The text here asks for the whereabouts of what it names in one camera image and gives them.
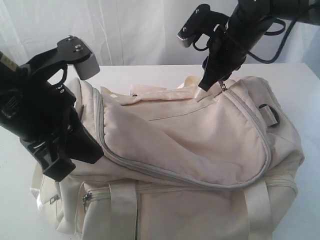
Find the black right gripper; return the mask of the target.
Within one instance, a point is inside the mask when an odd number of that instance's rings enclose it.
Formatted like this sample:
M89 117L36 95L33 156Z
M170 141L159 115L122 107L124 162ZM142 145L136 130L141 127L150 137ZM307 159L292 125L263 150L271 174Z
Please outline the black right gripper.
M206 22L203 33L209 36L208 57L198 87L208 91L217 81L226 81L246 60L250 38L249 22Z

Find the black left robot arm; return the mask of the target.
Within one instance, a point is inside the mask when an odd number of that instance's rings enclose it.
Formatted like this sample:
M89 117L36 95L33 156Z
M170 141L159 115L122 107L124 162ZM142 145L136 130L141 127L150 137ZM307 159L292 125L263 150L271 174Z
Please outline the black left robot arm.
M94 164L103 150L82 124L64 80L49 83L56 72L68 70L65 60L49 62L53 54L41 53L22 66L1 54L0 125L18 136L45 176L60 182L75 161Z

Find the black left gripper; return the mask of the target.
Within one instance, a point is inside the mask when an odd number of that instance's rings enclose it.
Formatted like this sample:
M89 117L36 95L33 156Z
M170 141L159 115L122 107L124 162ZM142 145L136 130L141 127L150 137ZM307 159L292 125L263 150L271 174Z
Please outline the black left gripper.
M0 125L19 137L42 173L62 181L75 168L70 160L95 164L103 150L75 109L76 96L64 84L1 85Z

